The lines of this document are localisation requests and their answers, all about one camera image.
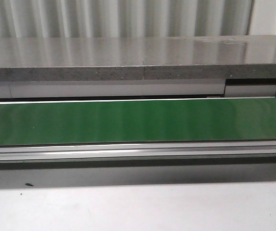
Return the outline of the green conveyor belt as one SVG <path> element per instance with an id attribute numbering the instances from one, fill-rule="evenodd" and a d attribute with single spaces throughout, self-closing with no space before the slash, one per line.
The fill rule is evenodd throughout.
<path id="1" fill-rule="evenodd" d="M 276 98 L 0 103 L 0 146 L 276 140 Z"/>

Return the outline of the grey speckled stone counter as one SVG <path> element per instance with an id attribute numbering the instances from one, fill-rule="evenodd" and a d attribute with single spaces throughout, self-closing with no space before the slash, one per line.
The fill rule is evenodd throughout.
<path id="1" fill-rule="evenodd" d="M 275 79 L 276 36 L 0 38 L 0 82 Z"/>

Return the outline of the white pleated curtain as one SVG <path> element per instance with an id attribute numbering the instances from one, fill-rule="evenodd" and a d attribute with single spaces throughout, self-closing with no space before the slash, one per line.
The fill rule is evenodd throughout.
<path id="1" fill-rule="evenodd" d="M 0 38 L 276 35 L 276 0 L 0 0 Z"/>

